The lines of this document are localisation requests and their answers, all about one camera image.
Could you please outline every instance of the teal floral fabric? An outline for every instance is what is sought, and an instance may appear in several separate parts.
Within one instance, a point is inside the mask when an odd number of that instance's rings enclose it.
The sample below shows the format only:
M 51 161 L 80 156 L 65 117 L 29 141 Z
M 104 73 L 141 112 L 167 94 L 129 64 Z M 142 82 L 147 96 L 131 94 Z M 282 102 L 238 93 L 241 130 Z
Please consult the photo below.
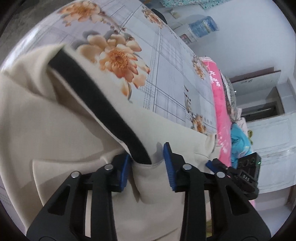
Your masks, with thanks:
M 208 9 L 228 1 L 231 0 L 160 0 L 164 7 L 200 4 L 203 9 Z

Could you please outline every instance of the table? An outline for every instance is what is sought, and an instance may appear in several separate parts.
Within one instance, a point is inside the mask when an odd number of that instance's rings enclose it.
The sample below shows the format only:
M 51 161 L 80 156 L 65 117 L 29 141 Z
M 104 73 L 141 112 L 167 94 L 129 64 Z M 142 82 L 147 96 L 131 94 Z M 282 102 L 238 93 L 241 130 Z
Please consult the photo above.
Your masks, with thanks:
M 209 75 L 193 51 L 138 0 L 75 1 L 30 30 L 3 62 L 34 48 L 64 43 L 113 79 L 129 101 L 204 134 L 216 132 Z M 128 69 L 112 67 L 108 54 Z

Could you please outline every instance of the black stripe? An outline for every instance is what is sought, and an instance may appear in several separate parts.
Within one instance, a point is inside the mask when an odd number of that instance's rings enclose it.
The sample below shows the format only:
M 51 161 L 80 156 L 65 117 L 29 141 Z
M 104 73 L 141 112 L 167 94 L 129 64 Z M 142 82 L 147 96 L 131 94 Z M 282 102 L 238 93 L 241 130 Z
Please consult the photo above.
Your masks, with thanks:
M 127 145 L 136 162 L 151 164 L 150 157 L 139 138 L 74 59 L 60 50 L 49 62 L 49 66 L 66 80 L 103 125 Z

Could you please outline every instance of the blue rubber tip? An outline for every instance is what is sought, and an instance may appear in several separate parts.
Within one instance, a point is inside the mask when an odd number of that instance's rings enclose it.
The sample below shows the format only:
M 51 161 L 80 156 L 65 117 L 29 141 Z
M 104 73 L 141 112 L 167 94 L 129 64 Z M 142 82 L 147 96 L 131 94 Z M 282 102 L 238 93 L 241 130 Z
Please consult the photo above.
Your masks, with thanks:
M 219 169 L 214 167 L 212 161 L 208 161 L 205 165 L 208 169 L 210 169 L 212 172 L 217 173 L 219 172 Z
M 163 146 L 163 156 L 165 158 L 165 166 L 167 169 L 167 173 L 168 173 L 168 180 L 170 183 L 170 187 L 172 188 L 173 191 L 176 191 L 176 172 L 174 170 L 173 164 L 172 164 L 172 160 L 170 157 L 170 149 L 167 143 L 164 144 Z
M 131 167 L 131 158 L 130 158 L 130 156 L 128 154 L 128 155 L 126 155 L 126 159 L 124 161 L 121 176 L 120 176 L 120 189 L 121 189 L 121 191 L 124 190 L 124 188 L 126 187 L 126 184 L 128 182 L 128 173 L 129 173 L 130 167 Z

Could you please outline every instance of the silver screw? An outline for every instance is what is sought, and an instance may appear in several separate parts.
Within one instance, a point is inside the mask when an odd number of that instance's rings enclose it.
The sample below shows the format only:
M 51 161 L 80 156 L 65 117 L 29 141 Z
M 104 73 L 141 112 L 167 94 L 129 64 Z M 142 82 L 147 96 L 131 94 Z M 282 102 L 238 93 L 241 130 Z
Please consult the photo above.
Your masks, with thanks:
M 184 164 L 183 165 L 184 170 L 190 170 L 191 168 L 192 168 L 192 166 L 190 164 Z
M 110 171 L 110 170 L 113 169 L 113 165 L 112 164 L 107 164 L 107 165 L 105 165 L 104 168 L 105 168 L 105 170 Z
M 71 173 L 71 177 L 73 177 L 73 178 L 77 178 L 77 177 L 79 177 L 79 172 L 78 171 L 75 171 L 75 172 L 72 172 Z
M 225 173 L 223 173 L 223 172 L 217 172 L 217 177 L 224 178 L 225 177 Z

